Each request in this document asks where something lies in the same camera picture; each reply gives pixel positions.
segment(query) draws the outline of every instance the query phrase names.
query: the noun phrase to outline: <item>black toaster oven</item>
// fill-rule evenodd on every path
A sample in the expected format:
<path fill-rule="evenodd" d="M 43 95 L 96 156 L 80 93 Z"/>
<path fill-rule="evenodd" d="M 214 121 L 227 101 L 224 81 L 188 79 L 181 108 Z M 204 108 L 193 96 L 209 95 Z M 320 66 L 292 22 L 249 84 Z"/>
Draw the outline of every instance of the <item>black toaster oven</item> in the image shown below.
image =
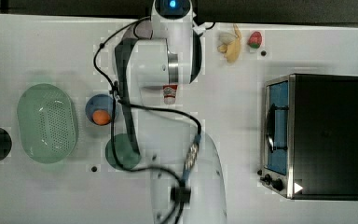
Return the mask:
<path fill-rule="evenodd" d="M 358 77 L 265 85 L 262 184 L 294 200 L 358 201 Z"/>

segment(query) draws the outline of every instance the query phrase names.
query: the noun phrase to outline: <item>orange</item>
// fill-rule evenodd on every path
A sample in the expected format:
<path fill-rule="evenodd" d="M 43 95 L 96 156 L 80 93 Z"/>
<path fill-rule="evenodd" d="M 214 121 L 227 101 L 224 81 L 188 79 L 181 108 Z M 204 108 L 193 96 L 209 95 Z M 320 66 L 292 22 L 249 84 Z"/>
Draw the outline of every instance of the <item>orange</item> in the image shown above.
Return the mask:
<path fill-rule="evenodd" d="M 105 125 L 110 122 L 110 115 L 106 112 L 106 110 L 96 110 L 92 114 L 92 119 L 98 125 Z"/>

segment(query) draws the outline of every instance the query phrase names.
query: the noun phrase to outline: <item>wire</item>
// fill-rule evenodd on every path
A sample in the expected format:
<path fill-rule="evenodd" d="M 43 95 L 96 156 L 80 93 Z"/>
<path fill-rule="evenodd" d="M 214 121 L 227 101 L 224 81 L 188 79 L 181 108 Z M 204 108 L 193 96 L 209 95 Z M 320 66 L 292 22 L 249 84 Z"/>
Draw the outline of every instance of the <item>wire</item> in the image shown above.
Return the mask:
<path fill-rule="evenodd" d="M 189 115 L 189 114 L 187 114 L 187 113 L 185 113 L 183 111 L 174 110 L 174 109 L 167 109 L 167 108 L 149 107 L 149 106 L 144 106 L 144 105 L 126 104 L 122 100 L 118 100 L 118 102 L 121 103 L 122 105 L 130 106 L 130 107 L 134 107 L 134 108 L 138 108 L 138 109 L 153 110 L 153 111 L 159 111 L 159 112 L 170 112 L 170 113 L 175 113 L 175 114 L 185 116 L 187 118 L 192 119 L 194 122 L 196 122 L 196 124 L 197 124 L 197 134 L 201 134 L 202 128 L 201 128 L 200 122 L 196 118 L 194 118 L 193 116 L 191 116 L 191 115 Z"/>
<path fill-rule="evenodd" d="M 180 217 L 182 216 L 183 208 L 184 208 L 184 207 L 185 207 L 185 203 L 180 203 L 179 212 L 178 212 L 178 215 L 177 215 L 176 218 L 175 218 L 175 224 L 178 224 L 178 223 L 179 223 L 179 219 L 180 219 Z"/>
<path fill-rule="evenodd" d="M 111 79 L 109 78 L 109 76 L 108 76 L 103 70 L 101 70 L 101 69 L 98 67 L 98 65 L 97 65 L 97 57 L 98 57 L 98 54 L 101 52 L 101 49 L 103 49 L 103 48 L 106 46 L 106 43 L 107 43 L 110 39 L 113 38 L 113 36 L 117 35 L 117 34 L 120 33 L 121 31 L 123 31 L 124 29 L 126 29 L 126 28 L 132 26 L 133 24 L 136 24 L 136 23 L 139 23 L 139 22 L 141 22 L 141 21 L 148 20 L 148 19 L 150 19 L 149 16 L 148 16 L 148 17 L 143 17 L 143 18 L 139 19 L 138 21 L 133 21 L 133 22 L 131 22 L 131 23 L 129 23 L 129 24 L 127 24 L 127 25 L 121 27 L 120 29 L 118 29 L 117 31 L 115 31 L 112 35 L 110 35 L 103 43 L 101 43 L 101 44 L 100 44 L 100 47 L 97 49 L 97 52 L 95 53 L 95 55 L 94 55 L 94 60 L 93 60 L 93 62 L 94 62 L 94 67 L 95 67 L 95 69 L 97 69 L 97 71 L 98 71 L 99 73 L 101 73 L 101 75 L 103 75 L 103 76 L 107 79 L 107 81 L 109 82 L 109 84 L 110 84 L 110 86 L 111 86 L 112 88 L 114 87 L 112 80 L 111 80 Z"/>
<path fill-rule="evenodd" d="M 124 29 L 132 26 L 133 24 L 135 24 L 135 27 L 134 29 L 136 28 L 136 26 L 141 22 L 141 21 L 145 21 L 147 19 L 150 19 L 150 17 L 144 17 L 144 18 L 141 18 L 140 20 L 138 21 L 134 21 L 134 22 L 131 22 L 125 26 L 123 26 L 122 28 L 118 29 L 117 31 L 115 31 L 112 35 L 110 35 L 103 43 L 100 44 L 100 47 L 98 48 L 97 52 L 95 53 L 95 56 L 94 56 L 94 59 L 93 59 L 93 64 L 94 64 L 94 67 L 95 69 L 97 69 L 97 71 L 99 73 L 101 73 L 101 75 L 103 75 L 106 80 L 108 81 L 110 87 L 111 87 L 111 91 L 110 93 L 112 94 L 112 101 L 113 101 L 113 104 L 115 105 L 116 104 L 116 98 L 115 98 L 115 90 L 117 88 L 115 88 L 115 85 L 113 84 L 112 80 L 110 79 L 110 77 L 104 72 L 102 71 L 98 65 L 97 65 L 97 57 L 98 57 L 98 54 L 101 52 L 101 49 L 103 49 L 106 45 L 106 43 L 112 39 L 115 35 L 117 35 L 119 32 L 123 31 Z M 149 106 L 143 106 L 143 105 L 133 105 L 133 104 L 125 104 L 123 101 L 121 100 L 118 100 L 119 103 L 123 104 L 123 105 L 126 105 L 126 106 L 130 106 L 130 107 L 134 107 L 134 108 L 140 108 L 140 109 L 143 109 L 143 110 L 153 110 L 153 111 L 160 111 L 160 112 L 172 112 L 172 113 L 176 113 L 176 114 L 180 114 L 182 116 L 185 116 L 185 117 L 188 117 L 192 120 L 194 120 L 196 123 L 197 123 L 197 133 L 198 135 L 196 136 L 196 139 L 200 140 L 200 134 L 201 134 L 201 125 L 200 125 L 200 122 L 194 118 L 193 116 L 185 113 L 185 112 L 182 112 L 182 111 L 178 111 L 178 110 L 173 110 L 173 109 L 166 109 L 166 108 L 155 108 L 155 107 L 149 107 Z M 116 107 L 114 106 L 114 109 L 112 111 L 112 114 L 115 114 L 116 113 Z M 169 168 L 166 168 L 166 167 L 163 167 L 163 166 L 159 166 L 159 165 L 148 165 L 146 167 L 143 167 L 143 168 L 137 168 L 137 169 L 129 169 L 129 168 L 126 168 L 124 166 L 124 164 L 121 163 L 121 161 L 118 159 L 117 157 L 117 152 L 116 152 L 116 148 L 115 148 L 115 142 L 114 142 L 114 135 L 115 135 L 115 123 L 114 121 L 112 120 L 111 122 L 111 134 L 110 134 L 110 141 L 111 141 L 111 146 L 112 146 L 112 152 L 113 152 L 113 157 L 115 159 L 115 162 L 117 164 L 118 167 L 120 167 L 123 171 L 126 171 L 126 172 L 130 172 L 130 173 L 136 173 L 136 172 L 143 172 L 143 171 L 161 171 L 163 173 L 166 173 L 167 175 L 170 175 L 172 176 L 178 183 L 179 186 L 185 186 L 186 185 L 186 182 L 184 182 L 183 180 L 181 180 L 181 178 L 171 169 Z M 175 203 L 170 211 L 170 213 L 164 218 L 164 220 L 161 222 L 161 224 L 166 224 L 170 218 L 173 216 L 173 213 L 175 212 L 176 208 L 179 206 L 179 213 L 178 215 L 176 216 L 176 219 L 175 219 L 175 224 L 179 221 L 180 219 L 180 216 L 182 215 L 183 213 L 183 206 L 184 204 L 183 203 Z"/>
<path fill-rule="evenodd" d="M 138 25 L 139 25 L 139 24 L 141 24 L 141 22 L 137 22 L 137 23 L 133 26 L 133 28 L 132 28 L 132 33 L 133 33 L 133 35 L 135 35 L 135 37 L 138 38 L 138 39 L 147 39 L 147 38 L 144 38 L 144 37 L 140 37 L 140 36 L 138 36 L 138 35 L 136 34 L 136 28 L 138 28 Z M 152 30 L 152 34 L 150 35 L 149 39 L 152 39 L 152 37 L 153 37 L 153 30 Z"/>
<path fill-rule="evenodd" d="M 213 22 L 212 26 L 205 28 L 205 30 L 211 30 L 215 24 L 216 24 L 216 22 Z"/>

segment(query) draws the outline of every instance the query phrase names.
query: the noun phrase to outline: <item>white table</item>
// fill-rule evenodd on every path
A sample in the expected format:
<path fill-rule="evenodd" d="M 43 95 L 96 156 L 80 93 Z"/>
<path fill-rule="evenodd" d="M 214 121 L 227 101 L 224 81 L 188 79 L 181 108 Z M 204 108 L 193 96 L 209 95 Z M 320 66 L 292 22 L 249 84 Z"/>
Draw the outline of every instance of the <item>white table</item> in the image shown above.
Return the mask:
<path fill-rule="evenodd" d="M 92 57 L 98 44 L 128 20 L 0 15 L 0 127 L 13 140 L 0 161 L 0 224 L 152 223 L 147 173 L 116 172 L 104 157 L 108 127 L 85 117 L 88 99 L 107 93 Z M 182 86 L 177 108 L 202 120 L 220 153 L 229 224 L 358 223 L 358 202 L 287 201 L 258 183 L 261 94 L 264 82 L 294 72 L 358 75 L 358 29 L 239 24 L 245 43 L 262 31 L 266 57 L 242 48 L 227 64 L 218 53 L 218 23 L 202 38 L 204 67 L 197 80 Z M 102 67 L 113 73 L 111 49 Z M 53 82 L 76 104 L 79 141 L 63 162 L 41 165 L 21 147 L 17 102 L 39 82 Z M 161 98 L 149 103 L 158 104 Z M 90 167 L 96 165 L 99 172 Z"/>

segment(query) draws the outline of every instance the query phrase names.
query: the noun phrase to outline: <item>green plastic basket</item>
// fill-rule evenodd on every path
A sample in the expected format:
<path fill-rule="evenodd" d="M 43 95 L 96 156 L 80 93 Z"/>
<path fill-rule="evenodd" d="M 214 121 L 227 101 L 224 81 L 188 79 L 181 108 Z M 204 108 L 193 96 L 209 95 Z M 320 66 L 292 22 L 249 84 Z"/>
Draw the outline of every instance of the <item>green plastic basket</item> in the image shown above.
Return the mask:
<path fill-rule="evenodd" d="M 54 163 L 76 146 L 76 110 L 69 96 L 50 84 L 28 89 L 17 107 L 21 143 L 33 160 Z"/>

